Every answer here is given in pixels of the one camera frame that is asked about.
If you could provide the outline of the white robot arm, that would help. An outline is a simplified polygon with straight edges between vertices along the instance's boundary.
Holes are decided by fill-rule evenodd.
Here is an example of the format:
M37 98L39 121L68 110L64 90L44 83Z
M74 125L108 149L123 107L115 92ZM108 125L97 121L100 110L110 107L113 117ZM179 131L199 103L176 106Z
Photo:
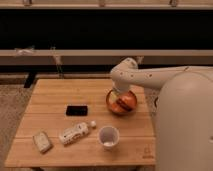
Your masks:
M159 91L156 171L213 171L213 66L140 69L126 58L111 71L113 89Z

